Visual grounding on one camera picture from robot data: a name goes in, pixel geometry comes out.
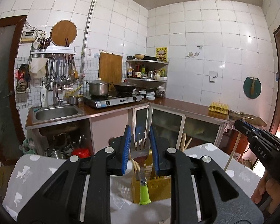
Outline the person's right hand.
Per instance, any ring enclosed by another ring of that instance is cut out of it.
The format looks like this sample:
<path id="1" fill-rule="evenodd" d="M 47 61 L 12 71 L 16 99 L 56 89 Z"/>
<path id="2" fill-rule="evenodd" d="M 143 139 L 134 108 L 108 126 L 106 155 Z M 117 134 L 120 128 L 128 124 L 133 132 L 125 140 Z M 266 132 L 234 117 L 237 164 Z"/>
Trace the person's right hand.
<path id="1" fill-rule="evenodd" d="M 260 179 L 255 191 L 253 192 L 251 200 L 255 204 L 259 204 L 265 192 L 267 192 L 272 198 L 272 201 L 267 208 L 267 211 L 272 214 L 280 204 L 280 183 L 269 177 L 267 170 L 265 170 L 264 176 Z"/>

